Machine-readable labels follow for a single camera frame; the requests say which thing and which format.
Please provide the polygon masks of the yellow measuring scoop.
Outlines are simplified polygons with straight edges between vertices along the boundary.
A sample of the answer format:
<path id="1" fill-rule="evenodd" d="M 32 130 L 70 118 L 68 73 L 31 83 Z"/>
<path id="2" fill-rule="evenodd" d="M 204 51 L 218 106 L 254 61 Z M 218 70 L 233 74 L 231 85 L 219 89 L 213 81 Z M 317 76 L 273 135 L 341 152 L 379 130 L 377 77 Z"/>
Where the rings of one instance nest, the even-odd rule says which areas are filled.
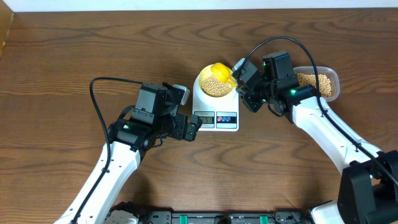
<path id="1" fill-rule="evenodd" d="M 221 83 L 228 83 L 233 88 L 237 87 L 236 80 L 232 77 L 232 71 L 222 63 L 214 63 L 211 67 L 213 76 Z"/>

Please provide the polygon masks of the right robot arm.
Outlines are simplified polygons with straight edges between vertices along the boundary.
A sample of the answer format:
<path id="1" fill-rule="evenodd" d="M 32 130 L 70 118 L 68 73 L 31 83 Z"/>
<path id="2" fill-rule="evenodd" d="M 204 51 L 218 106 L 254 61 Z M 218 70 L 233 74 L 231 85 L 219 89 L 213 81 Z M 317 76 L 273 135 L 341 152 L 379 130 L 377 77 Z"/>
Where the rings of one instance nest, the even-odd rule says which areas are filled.
<path id="1" fill-rule="evenodd" d="M 290 55 L 263 58 L 263 72 L 242 58 L 233 68 L 238 93 L 249 111 L 267 105 L 286 117 L 323 149 L 341 174 L 338 199 L 309 211 L 312 223 L 394 223 L 397 221 L 397 151 L 383 152 L 356 134 L 317 96 L 300 85 Z"/>

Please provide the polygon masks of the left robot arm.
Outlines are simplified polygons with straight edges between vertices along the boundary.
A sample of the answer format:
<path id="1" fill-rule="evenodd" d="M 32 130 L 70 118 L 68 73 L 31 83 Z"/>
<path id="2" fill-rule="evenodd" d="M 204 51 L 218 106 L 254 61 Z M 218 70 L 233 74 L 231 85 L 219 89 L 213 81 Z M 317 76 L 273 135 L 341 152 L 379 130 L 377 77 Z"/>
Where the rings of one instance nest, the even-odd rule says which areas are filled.
<path id="1" fill-rule="evenodd" d="M 58 223 L 104 223 L 122 186 L 157 141 L 194 141 L 201 119 L 178 113 L 189 94 L 181 85 L 143 83 L 137 103 L 105 128 L 99 160 Z"/>

